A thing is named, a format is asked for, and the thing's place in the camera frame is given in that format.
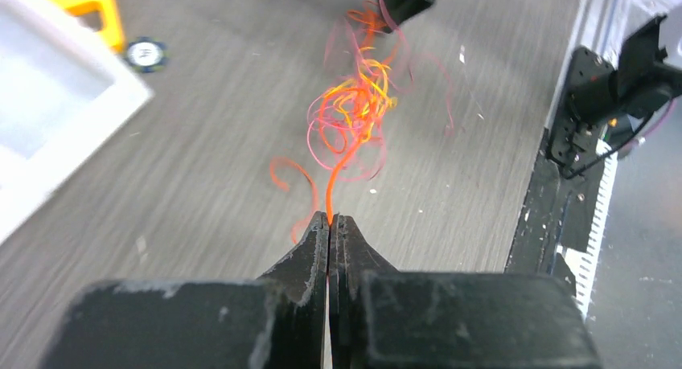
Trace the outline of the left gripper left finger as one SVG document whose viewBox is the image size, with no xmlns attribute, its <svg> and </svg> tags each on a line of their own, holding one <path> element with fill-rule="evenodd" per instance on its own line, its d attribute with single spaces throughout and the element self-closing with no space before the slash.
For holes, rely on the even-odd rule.
<svg viewBox="0 0 682 369">
<path fill-rule="evenodd" d="M 320 368 L 330 228 L 246 281 L 110 280 L 70 303 L 48 368 Z"/>
</svg>

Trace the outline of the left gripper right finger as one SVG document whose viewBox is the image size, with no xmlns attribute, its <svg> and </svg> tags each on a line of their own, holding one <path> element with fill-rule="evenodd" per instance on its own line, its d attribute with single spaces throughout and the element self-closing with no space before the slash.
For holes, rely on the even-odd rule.
<svg viewBox="0 0 682 369">
<path fill-rule="evenodd" d="M 402 272 L 352 217 L 330 227 L 335 368 L 597 368 L 567 288 L 542 275 Z"/>
</svg>

